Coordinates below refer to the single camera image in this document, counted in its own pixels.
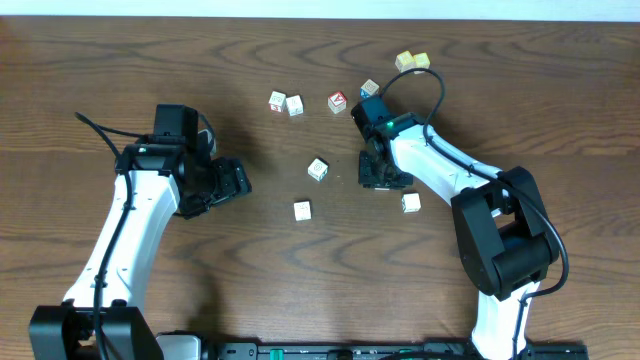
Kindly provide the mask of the red sided wooden block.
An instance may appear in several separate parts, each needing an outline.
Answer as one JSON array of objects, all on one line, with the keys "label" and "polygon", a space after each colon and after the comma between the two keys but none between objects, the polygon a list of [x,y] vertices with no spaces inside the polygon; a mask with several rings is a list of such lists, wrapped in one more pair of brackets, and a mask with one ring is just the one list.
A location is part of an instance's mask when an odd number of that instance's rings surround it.
[{"label": "red sided wooden block", "polygon": [[284,93],[273,91],[268,101],[268,105],[271,111],[283,112],[286,108],[286,98]]}]

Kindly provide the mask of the blue sided wooden block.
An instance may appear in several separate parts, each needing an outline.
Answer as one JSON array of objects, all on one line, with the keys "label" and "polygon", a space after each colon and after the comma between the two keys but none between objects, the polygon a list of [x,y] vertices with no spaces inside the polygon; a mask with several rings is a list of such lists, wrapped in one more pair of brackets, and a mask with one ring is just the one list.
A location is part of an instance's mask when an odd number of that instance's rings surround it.
[{"label": "blue sided wooden block", "polygon": [[378,94],[380,86],[374,82],[372,79],[368,79],[361,87],[360,87],[360,99],[365,100],[372,96]]}]

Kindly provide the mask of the yellow wooden block right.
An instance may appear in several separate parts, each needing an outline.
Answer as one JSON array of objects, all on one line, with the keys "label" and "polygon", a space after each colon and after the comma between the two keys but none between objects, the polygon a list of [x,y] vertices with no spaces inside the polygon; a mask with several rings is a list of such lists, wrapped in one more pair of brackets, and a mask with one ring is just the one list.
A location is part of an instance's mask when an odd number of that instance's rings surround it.
[{"label": "yellow wooden block right", "polygon": [[413,56],[414,60],[414,73],[423,73],[425,69],[429,69],[431,65],[430,58],[426,52],[418,53]]}]

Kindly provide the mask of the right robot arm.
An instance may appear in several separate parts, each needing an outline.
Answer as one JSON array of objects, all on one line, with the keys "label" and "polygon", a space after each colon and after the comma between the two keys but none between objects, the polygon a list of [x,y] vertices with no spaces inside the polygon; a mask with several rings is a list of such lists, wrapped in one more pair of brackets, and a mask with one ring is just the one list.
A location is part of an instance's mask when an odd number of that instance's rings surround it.
[{"label": "right robot arm", "polygon": [[472,344],[487,359],[514,359],[525,349],[524,329],[549,266],[568,255],[548,219],[533,176],[502,171],[443,140],[414,113],[353,117],[374,159],[394,174],[418,178],[451,207],[463,268],[479,291]]}]

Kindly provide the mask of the yellow wooden block left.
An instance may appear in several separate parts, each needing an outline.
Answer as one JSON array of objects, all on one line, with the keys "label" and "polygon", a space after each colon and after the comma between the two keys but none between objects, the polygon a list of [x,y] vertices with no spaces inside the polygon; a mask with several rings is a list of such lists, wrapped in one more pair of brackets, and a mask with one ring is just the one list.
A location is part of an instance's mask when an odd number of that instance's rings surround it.
[{"label": "yellow wooden block left", "polygon": [[395,58],[395,66],[399,72],[405,72],[416,66],[415,58],[410,51],[404,51]]}]

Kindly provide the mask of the yellow wooden block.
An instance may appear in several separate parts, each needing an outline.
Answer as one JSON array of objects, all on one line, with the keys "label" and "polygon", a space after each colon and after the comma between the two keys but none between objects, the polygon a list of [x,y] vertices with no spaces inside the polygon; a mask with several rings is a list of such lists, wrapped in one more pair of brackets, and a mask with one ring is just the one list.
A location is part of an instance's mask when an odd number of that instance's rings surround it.
[{"label": "yellow wooden block", "polygon": [[418,53],[413,56],[414,60],[414,73],[423,73],[425,69],[429,69],[431,65],[430,58],[426,52]]},{"label": "yellow wooden block", "polygon": [[416,66],[415,58],[410,51],[404,51],[395,58],[395,66],[399,72],[405,72]]}]

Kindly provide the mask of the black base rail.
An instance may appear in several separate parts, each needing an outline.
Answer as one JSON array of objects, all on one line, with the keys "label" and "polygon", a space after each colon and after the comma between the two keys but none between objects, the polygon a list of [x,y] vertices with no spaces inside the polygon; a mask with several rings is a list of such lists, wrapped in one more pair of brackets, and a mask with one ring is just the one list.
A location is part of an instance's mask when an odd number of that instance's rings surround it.
[{"label": "black base rail", "polygon": [[479,359],[471,342],[435,339],[424,343],[261,343],[215,342],[197,333],[169,332],[156,336],[166,359],[210,360],[378,360]]}]

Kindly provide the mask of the red letter A block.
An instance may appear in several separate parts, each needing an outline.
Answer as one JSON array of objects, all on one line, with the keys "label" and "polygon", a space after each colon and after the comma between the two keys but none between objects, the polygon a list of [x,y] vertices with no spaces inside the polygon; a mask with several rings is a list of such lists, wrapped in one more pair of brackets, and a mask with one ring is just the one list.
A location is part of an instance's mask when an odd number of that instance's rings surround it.
[{"label": "red letter A block", "polygon": [[334,114],[338,114],[346,109],[347,99],[341,91],[337,91],[328,97],[328,106]]}]

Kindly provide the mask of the wooden block green edge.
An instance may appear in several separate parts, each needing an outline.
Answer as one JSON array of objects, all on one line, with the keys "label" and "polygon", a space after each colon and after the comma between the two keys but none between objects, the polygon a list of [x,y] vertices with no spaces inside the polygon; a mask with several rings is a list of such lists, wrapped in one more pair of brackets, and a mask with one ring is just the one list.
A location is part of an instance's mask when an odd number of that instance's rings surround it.
[{"label": "wooden block green edge", "polygon": [[316,181],[321,182],[328,173],[328,168],[329,166],[327,163],[319,158],[316,158],[307,168],[307,173]]}]

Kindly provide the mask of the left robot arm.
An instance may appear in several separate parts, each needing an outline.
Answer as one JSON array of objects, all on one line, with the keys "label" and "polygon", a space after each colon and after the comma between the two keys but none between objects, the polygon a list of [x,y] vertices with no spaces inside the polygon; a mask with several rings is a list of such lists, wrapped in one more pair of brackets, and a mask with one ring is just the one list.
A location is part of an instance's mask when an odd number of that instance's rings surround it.
[{"label": "left robot arm", "polygon": [[154,334],[145,294],[169,221],[197,217],[250,192],[236,158],[206,158],[185,145],[131,144],[116,162],[114,197],[81,275],[61,304],[40,305],[29,338],[37,359],[213,359],[188,332]]}]

